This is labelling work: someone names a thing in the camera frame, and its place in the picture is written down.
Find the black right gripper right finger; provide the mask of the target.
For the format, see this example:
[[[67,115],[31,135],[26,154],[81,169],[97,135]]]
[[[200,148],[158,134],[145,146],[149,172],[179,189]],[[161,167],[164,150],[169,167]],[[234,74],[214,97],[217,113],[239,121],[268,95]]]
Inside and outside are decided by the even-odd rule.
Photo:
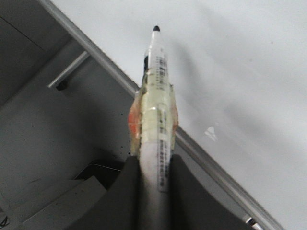
[[[222,206],[177,154],[170,162],[170,205],[173,230],[253,229]]]

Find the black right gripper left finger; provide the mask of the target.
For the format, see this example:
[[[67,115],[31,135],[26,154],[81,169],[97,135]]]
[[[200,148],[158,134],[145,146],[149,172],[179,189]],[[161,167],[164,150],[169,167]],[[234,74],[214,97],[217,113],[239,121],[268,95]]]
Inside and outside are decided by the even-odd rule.
[[[140,165],[129,156],[122,171],[102,198],[67,230],[136,230]]]

